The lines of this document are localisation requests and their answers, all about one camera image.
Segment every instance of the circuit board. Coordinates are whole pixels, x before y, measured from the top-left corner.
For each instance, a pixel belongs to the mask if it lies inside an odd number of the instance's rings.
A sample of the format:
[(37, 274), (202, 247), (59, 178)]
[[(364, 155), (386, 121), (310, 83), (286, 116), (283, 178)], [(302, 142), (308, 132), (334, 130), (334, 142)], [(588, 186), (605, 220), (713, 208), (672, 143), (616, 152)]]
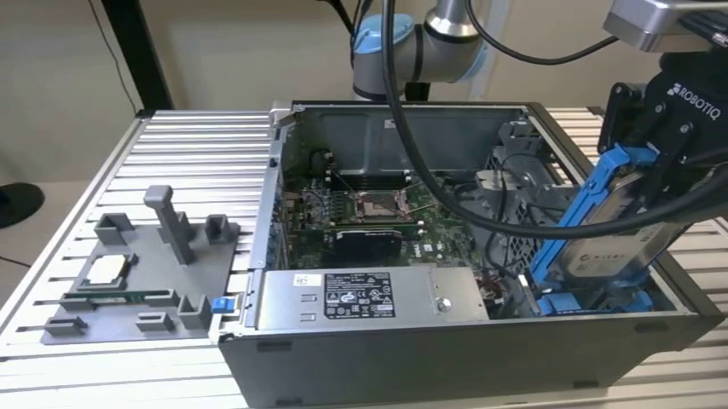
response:
[(482, 255), (463, 222), (417, 179), (395, 190), (332, 190), (310, 180), (288, 192), (291, 268), (411, 266), (482, 269)]

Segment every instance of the screw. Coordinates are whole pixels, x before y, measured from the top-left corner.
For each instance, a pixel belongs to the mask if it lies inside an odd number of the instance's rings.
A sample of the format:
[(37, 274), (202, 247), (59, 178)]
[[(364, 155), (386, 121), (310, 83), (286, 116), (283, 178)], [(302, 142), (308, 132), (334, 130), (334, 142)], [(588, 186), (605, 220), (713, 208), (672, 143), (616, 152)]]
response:
[(728, 35), (726, 34), (724, 34), (721, 32), (717, 32), (716, 34), (713, 34), (712, 40), (713, 40), (713, 43), (716, 43), (721, 47), (728, 47)]
[(453, 308), (453, 302), (447, 298), (437, 297), (434, 301), (441, 313), (446, 313)]

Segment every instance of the white sticker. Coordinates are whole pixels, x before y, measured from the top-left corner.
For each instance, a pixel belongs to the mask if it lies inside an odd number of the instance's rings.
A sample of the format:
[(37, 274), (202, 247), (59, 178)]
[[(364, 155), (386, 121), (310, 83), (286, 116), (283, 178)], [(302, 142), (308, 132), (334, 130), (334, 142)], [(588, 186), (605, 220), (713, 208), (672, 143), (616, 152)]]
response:
[(320, 287), (320, 274), (294, 274), (295, 287)]

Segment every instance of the slotted aluminum surface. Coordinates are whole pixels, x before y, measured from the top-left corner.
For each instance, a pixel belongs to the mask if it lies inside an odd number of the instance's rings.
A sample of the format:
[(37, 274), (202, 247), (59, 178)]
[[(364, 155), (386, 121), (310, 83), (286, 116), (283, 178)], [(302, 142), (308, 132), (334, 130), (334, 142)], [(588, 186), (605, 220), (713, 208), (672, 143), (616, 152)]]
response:
[[(584, 108), (549, 111), (594, 161), (600, 117)], [(7, 324), (0, 335), (0, 407), (246, 407), (226, 362), (208, 340), (49, 347), (40, 344), (39, 325), (55, 314), (57, 307), (48, 301), (68, 290), (91, 252), (97, 217), (124, 211), (135, 222), (153, 222), (140, 205), (144, 188), (152, 183), (175, 187), (176, 208), (192, 221), (210, 213), (227, 213), (240, 223), (228, 292), (242, 291), (268, 146), (267, 123), (267, 112), (159, 112), (132, 127), (129, 142), (119, 146), (119, 161), (109, 162), (109, 177), (101, 175), (92, 181), (77, 218), (65, 222), (68, 229), (59, 230), (57, 245), (49, 245), (41, 254), (0, 311), (0, 322)], [(722, 221), (697, 224), (670, 253), (728, 313), (726, 230)], [(652, 356), (605, 390), (378, 407), (498, 406), (728, 407), (728, 325), (722, 323), (685, 351)]]

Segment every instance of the black pole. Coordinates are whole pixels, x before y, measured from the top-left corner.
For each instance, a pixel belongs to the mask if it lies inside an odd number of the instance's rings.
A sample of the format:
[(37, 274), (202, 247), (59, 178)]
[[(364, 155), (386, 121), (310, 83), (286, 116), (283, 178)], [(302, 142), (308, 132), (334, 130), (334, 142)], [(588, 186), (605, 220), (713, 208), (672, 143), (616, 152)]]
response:
[(101, 0), (145, 109), (173, 109), (139, 0)]

